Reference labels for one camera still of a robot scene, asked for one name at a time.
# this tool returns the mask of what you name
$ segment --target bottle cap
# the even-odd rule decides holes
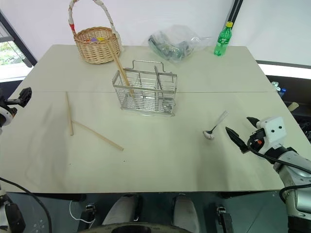
[[[226,27],[228,27],[228,28],[232,28],[232,26],[233,26],[233,22],[227,22],[226,24],[225,24],[225,26]]]

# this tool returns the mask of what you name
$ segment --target wire basket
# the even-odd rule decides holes
[[[135,69],[135,64],[154,64],[154,70]],[[174,116],[177,75],[164,71],[162,62],[133,60],[132,68],[124,68],[130,83],[127,86],[117,71],[112,84],[117,92],[121,109],[143,112],[147,115]]]

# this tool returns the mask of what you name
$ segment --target green foliage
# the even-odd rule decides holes
[[[15,43],[0,43],[0,65],[9,65],[23,62],[19,55],[22,54]]]

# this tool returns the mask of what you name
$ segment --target window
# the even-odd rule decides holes
[[[0,83],[24,80],[36,59],[0,12]]]

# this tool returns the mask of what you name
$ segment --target chopstick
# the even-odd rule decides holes
[[[96,131],[90,129],[88,126],[85,126],[85,125],[83,125],[83,124],[81,124],[81,123],[79,123],[79,122],[77,122],[77,121],[75,121],[75,120],[72,120],[72,122],[75,123],[76,125],[79,125],[80,127],[84,128],[84,129],[88,130],[89,132],[95,134],[95,135],[98,136],[100,139],[104,140],[105,142],[109,143],[110,145],[114,146],[115,148],[117,148],[117,149],[119,149],[119,150],[121,150],[121,151],[124,150],[123,147],[119,146],[117,143],[115,143],[115,142],[109,140],[108,138],[102,136],[102,135],[99,134],[98,132],[96,132]]]
[[[68,123],[69,123],[69,133],[70,133],[70,136],[73,136],[71,109],[70,109],[70,103],[69,103],[69,98],[68,98],[68,92],[66,92],[66,103],[67,103],[67,117],[68,117]]]
[[[129,83],[128,79],[127,79],[126,73],[124,72],[124,69],[123,69],[123,67],[121,65],[121,62],[120,62],[118,56],[116,55],[116,53],[114,52],[114,50],[113,50],[113,48],[112,48],[110,43],[111,42],[108,40],[107,41],[107,45],[108,45],[108,49],[109,49],[109,51],[110,51],[110,53],[111,53],[111,55],[113,57],[113,60],[116,62],[118,70],[120,71],[120,74],[121,74],[123,80],[125,81],[125,84],[127,86],[130,86],[130,83]],[[132,98],[134,99],[134,90],[130,89],[130,93],[131,93]]]
[[[69,132],[70,132],[70,135],[73,136],[73,126],[72,126],[72,123],[75,123],[76,125],[79,125],[80,127],[88,130],[89,132],[95,134],[96,136],[98,136],[100,139],[104,140],[105,142],[109,143],[110,145],[114,146],[115,148],[123,151],[124,148],[119,146],[117,143],[109,140],[108,138],[102,136],[101,134],[99,134],[98,132],[90,129],[88,126],[85,126],[75,120],[73,120],[71,118],[71,110],[70,110],[70,102],[69,102],[69,98],[68,98],[68,92],[66,92],[66,103],[67,103],[67,117],[68,117],[68,122],[69,122]]]

